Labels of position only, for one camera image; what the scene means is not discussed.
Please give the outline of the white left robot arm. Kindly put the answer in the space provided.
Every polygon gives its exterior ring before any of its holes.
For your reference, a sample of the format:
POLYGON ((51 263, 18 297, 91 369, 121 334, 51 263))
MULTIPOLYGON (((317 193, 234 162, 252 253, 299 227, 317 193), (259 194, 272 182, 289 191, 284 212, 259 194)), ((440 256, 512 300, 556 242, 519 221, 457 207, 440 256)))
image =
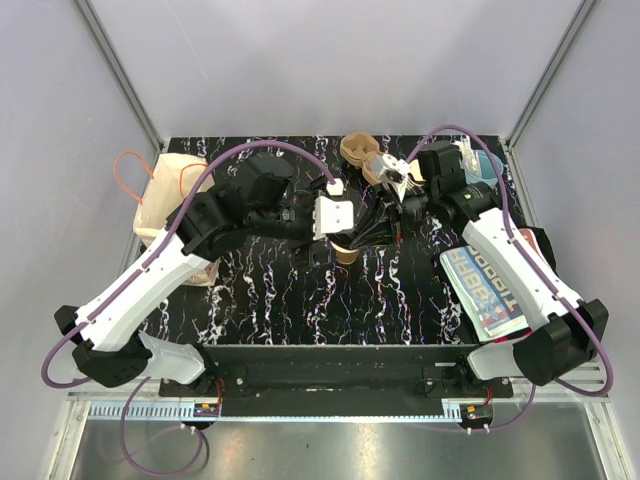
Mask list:
POLYGON ((55 312, 62 340, 74 343, 72 357, 83 375, 70 387, 94 381, 114 388, 145 376, 175 381, 196 396, 214 388, 216 372, 197 347, 151 337, 140 325, 185 281, 250 236, 312 244, 338 230, 328 214, 344 184, 298 147, 278 145, 321 172, 305 204, 286 198, 293 173, 281 157, 253 154, 231 182, 214 180, 218 167, 268 144, 239 145, 207 165, 146 251, 118 279, 87 304, 63 305, 55 312))

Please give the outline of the pulp cup carrier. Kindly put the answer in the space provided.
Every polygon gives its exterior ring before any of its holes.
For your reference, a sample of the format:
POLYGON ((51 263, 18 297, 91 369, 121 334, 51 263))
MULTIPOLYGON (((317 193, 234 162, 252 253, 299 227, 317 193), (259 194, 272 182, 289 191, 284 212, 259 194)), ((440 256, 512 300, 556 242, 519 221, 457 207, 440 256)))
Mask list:
POLYGON ((367 132, 354 132, 343 137, 340 142, 341 156, 359 169, 370 185, 384 182, 384 179, 376 177, 371 169, 372 161, 381 153, 378 141, 367 132))

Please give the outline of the single brown paper cup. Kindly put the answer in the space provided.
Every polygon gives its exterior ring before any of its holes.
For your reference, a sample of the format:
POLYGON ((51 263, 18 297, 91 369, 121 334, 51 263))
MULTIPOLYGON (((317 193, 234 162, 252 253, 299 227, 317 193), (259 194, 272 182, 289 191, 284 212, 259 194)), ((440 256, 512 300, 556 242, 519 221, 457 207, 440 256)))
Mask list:
POLYGON ((347 249, 339 246, 335 242, 331 242, 331 246, 335 251, 336 261, 341 265, 351 265, 355 263, 359 257, 358 249, 347 249))

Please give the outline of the paper bag orange handles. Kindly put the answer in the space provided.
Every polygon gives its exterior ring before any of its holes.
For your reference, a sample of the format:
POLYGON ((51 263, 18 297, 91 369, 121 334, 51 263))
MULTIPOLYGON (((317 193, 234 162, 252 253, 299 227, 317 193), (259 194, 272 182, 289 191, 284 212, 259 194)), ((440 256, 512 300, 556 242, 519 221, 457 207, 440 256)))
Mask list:
POLYGON ((154 168, 144 166, 150 180, 142 195, 132 197, 138 201, 133 231, 146 252, 127 268, 124 279, 141 270, 153 277, 169 274, 170 280, 180 279, 186 286, 215 284, 219 262, 185 254, 185 242, 169 233, 175 214, 207 167, 203 158, 177 153, 161 154, 154 168))

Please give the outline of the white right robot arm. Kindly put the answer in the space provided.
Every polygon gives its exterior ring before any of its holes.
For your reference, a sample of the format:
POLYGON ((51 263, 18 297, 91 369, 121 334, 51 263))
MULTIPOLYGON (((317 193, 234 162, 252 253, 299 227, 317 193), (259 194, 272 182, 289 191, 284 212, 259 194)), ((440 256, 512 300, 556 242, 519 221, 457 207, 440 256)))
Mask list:
POLYGON ((599 300, 584 301, 559 279, 515 228, 508 207, 498 204, 489 185, 467 182, 457 147, 434 142, 417 151, 423 190, 414 196, 406 193, 408 161, 363 147, 341 153, 384 189, 355 228, 348 249, 397 243, 405 223, 434 214, 488 260, 523 310, 530 335, 469 353, 453 374, 460 393, 476 396, 499 376, 523 376, 544 386, 602 353, 606 307, 599 300))

